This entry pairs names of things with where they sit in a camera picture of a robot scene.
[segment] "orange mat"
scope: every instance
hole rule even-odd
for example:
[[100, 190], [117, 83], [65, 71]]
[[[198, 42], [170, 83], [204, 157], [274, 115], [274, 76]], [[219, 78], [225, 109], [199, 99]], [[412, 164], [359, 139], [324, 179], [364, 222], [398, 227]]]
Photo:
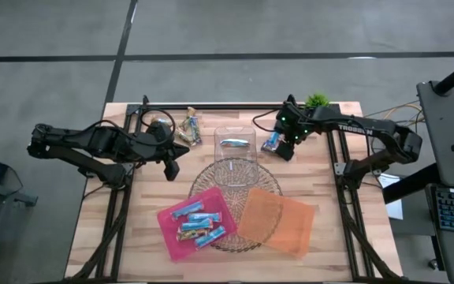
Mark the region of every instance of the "orange mat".
[[253, 188], [237, 233], [273, 249], [302, 257], [308, 252], [314, 208]]

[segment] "floor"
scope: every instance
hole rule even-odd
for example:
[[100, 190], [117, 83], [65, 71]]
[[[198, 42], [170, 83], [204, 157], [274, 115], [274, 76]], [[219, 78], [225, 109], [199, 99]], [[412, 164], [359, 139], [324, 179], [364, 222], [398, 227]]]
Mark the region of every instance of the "floor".
[[[122, 64], [124, 54], [134, 56]], [[416, 100], [418, 82], [453, 70], [454, 0], [0, 0], [0, 161], [39, 196], [30, 211], [14, 208], [0, 283], [59, 280], [73, 238], [85, 180], [65, 163], [28, 156], [38, 122], [82, 129], [105, 102], [143, 94], [251, 102], [323, 91], [369, 114]], [[420, 160], [391, 174], [434, 161], [425, 127], [419, 132]], [[427, 239], [396, 235], [396, 245], [407, 277], [446, 281], [426, 266], [434, 257]]]

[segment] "wooden tabletop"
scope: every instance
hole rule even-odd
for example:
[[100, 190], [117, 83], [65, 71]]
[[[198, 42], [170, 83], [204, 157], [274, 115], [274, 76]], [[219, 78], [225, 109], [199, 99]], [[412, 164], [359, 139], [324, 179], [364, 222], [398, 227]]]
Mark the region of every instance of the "wooden tabletop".
[[[344, 114], [362, 115], [358, 102], [339, 103]], [[104, 119], [123, 125], [127, 103], [108, 103]], [[219, 126], [249, 126], [251, 119], [264, 110], [199, 110], [199, 126], [203, 145], [195, 146], [177, 161], [181, 171], [175, 181], [167, 181], [164, 165], [149, 163], [136, 171], [135, 182], [121, 254], [119, 281], [219, 282], [219, 281], [343, 281], [351, 280], [343, 226], [331, 170], [326, 135], [310, 135], [296, 147], [293, 159], [258, 153], [258, 161], [277, 179], [284, 196], [315, 209], [309, 241], [309, 252], [295, 259], [274, 249], [259, 247], [249, 252], [223, 252], [205, 248], [179, 263], [173, 263], [166, 250], [157, 223], [157, 212], [187, 198], [197, 175], [214, 161], [214, 130]], [[170, 111], [177, 121], [185, 118], [185, 110]], [[274, 114], [261, 118], [267, 128], [274, 125]], [[269, 133], [256, 129], [260, 149]], [[365, 137], [347, 134], [352, 159], [367, 154]], [[336, 136], [337, 152], [340, 152]], [[86, 192], [100, 186], [97, 179], [87, 184]], [[101, 241], [106, 217], [109, 189], [90, 195], [83, 203], [66, 268], [65, 276], [74, 275], [88, 260]], [[395, 241], [381, 190], [363, 185], [359, 190], [367, 238], [380, 257], [398, 275], [402, 275]], [[355, 251], [359, 266], [362, 258], [358, 243]], [[111, 267], [109, 251], [106, 271]]]

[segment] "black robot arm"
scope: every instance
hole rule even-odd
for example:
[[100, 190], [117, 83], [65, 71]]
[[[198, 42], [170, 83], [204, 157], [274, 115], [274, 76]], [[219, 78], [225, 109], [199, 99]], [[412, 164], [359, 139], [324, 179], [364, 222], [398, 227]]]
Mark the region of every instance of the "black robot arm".
[[356, 188], [365, 174], [373, 170], [383, 172], [395, 162], [415, 162], [422, 145], [422, 138], [406, 126], [390, 120], [344, 115], [327, 106], [302, 108], [292, 95], [283, 102], [276, 119], [274, 131], [285, 136], [276, 153], [287, 161], [292, 158], [295, 145], [306, 140], [312, 133], [341, 130], [378, 138], [385, 149], [362, 160], [353, 159], [345, 164], [334, 165], [336, 173], [342, 175], [348, 185]]
[[[29, 155], [71, 163], [78, 166], [78, 171], [85, 176], [96, 174], [111, 188], [120, 188], [128, 182], [125, 179], [133, 163], [141, 166], [147, 162], [164, 161], [167, 180], [172, 181], [178, 175], [180, 167], [175, 159], [189, 149], [173, 142], [168, 125], [155, 121], [145, 133], [127, 134], [115, 124], [99, 126], [99, 123], [80, 131], [38, 124], [32, 132]], [[96, 158], [110, 159], [115, 164], [101, 163], [73, 149], [83, 150]]]

